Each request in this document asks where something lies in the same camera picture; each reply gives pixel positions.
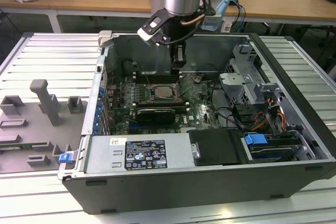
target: warning label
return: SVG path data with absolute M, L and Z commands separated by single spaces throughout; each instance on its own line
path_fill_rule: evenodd
M 126 170 L 160 169 L 167 167 L 164 140 L 126 142 Z

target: blue cable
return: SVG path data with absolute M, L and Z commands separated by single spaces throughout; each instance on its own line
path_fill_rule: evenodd
M 238 26 L 238 29 L 237 29 L 237 32 L 239 33 L 240 32 L 240 30 L 242 29 L 242 27 L 243 27 L 243 20 L 244 20 L 244 18 L 245 18 L 245 13 L 243 12 L 243 9 L 242 9 L 242 6 L 237 2 L 237 1 L 235 1 L 235 0 L 231 0 L 233 3 L 235 3 L 236 4 L 236 6 L 239 8 L 239 11 L 242 13 L 242 19 L 241 19 L 241 21 L 240 21 L 240 24 L 239 24 L 239 26 Z

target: wooden desk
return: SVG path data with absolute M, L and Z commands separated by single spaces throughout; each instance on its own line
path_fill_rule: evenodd
M 245 21 L 287 24 L 336 25 L 336 4 L 327 0 L 239 0 L 246 9 Z M 61 32 L 57 15 L 150 17 L 150 0 L 38 0 L 23 4 L 0 0 L 5 12 L 49 16 L 54 32 Z M 237 16 L 230 6 L 225 19 Z
M 246 21 L 294 24 L 336 24 L 336 4 L 327 0 L 239 0 L 246 9 Z M 230 7 L 226 16 L 233 15 Z

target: motherboard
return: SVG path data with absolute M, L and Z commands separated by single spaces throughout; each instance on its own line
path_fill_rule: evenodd
M 186 73 L 174 83 L 169 82 L 151 76 L 128 76 L 112 82 L 108 86 L 111 134 L 220 128 L 210 103 L 213 80 L 205 79 L 201 73 Z

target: metal table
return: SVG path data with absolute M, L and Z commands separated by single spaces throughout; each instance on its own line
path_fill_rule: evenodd
M 98 34 L 34 34 L 22 38 L 0 67 L 0 98 L 19 93 L 24 102 L 36 101 L 29 90 L 30 80 L 45 78 L 50 83 L 49 92 L 60 101 L 72 94 L 88 99 L 100 55 L 97 38 Z M 330 111 L 336 108 L 335 83 L 294 41 L 261 38 L 336 134 L 336 113 Z M 336 177 L 313 182 L 287 199 L 90 216 L 56 174 L 57 171 L 0 175 L 1 223 L 336 222 Z

